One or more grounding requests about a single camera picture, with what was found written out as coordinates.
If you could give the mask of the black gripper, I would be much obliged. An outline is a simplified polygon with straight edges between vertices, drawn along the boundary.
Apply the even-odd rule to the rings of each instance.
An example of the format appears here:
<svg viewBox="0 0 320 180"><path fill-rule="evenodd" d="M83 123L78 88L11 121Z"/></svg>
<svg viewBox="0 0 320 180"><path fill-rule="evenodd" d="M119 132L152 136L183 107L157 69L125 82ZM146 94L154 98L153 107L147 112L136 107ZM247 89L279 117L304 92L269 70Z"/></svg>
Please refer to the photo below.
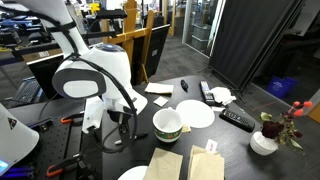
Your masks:
<svg viewBox="0 0 320 180"><path fill-rule="evenodd" d="M118 124L118 129L121 134L130 132L129 119L132 117L131 113L116 110L108 110L107 113L110 119Z"/></svg>

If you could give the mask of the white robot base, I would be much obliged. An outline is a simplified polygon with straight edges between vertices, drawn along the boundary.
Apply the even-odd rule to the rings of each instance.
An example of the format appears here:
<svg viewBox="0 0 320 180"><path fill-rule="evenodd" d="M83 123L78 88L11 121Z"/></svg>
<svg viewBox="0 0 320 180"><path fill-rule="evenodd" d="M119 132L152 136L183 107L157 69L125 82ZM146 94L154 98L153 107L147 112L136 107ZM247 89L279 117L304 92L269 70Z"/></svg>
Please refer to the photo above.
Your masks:
<svg viewBox="0 0 320 180"><path fill-rule="evenodd" d="M39 133L0 104L0 175L25 158L39 142Z"/></svg>

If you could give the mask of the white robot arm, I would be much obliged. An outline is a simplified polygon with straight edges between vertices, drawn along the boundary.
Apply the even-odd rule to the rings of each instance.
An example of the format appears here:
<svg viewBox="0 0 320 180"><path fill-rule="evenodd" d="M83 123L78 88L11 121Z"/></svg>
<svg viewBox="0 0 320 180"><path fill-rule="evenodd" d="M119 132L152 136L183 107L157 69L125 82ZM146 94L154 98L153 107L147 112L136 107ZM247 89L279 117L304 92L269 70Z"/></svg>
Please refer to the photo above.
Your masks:
<svg viewBox="0 0 320 180"><path fill-rule="evenodd" d="M105 110L134 117L148 100L131 85L126 51L114 44L88 47L64 0L14 0L23 13L39 18L64 56L52 78L55 91L63 97L86 101L82 131L101 125Z"/></svg>

